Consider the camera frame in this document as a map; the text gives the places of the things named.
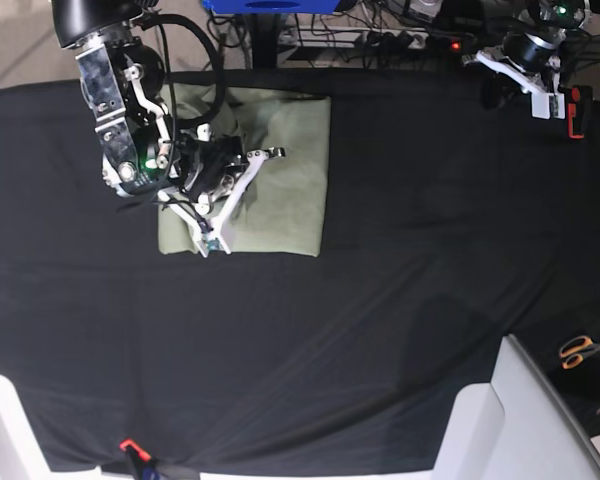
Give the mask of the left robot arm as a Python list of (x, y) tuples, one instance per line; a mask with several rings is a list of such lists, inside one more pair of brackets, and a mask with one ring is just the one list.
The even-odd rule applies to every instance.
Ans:
[(481, 48), (471, 58), (492, 72), (482, 86), (483, 106), (499, 109), (526, 94), (531, 97), (533, 117), (562, 119), (560, 47), (571, 34), (583, 32), (590, 16), (588, 1), (527, 1), (515, 16), (490, 18), (486, 30), (501, 42)]

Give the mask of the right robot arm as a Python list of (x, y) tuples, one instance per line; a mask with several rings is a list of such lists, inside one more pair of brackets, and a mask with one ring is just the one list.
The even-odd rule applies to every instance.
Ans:
[[(190, 201), (224, 197), (243, 150), (237, 137), (211, 131), (227, 93), (223, 59), (195, 22), (154, 7), (152, 1), (51, 4), (60, 46), (77, 53), (82, 95), (103, 150), (103, 180), (126, 197), (155, 199), (161, 192)], [(167, 25), (196, 37), (214, 74), (213, 100), (190, 118), (178, 111), (169, 55), (133, 33)]]

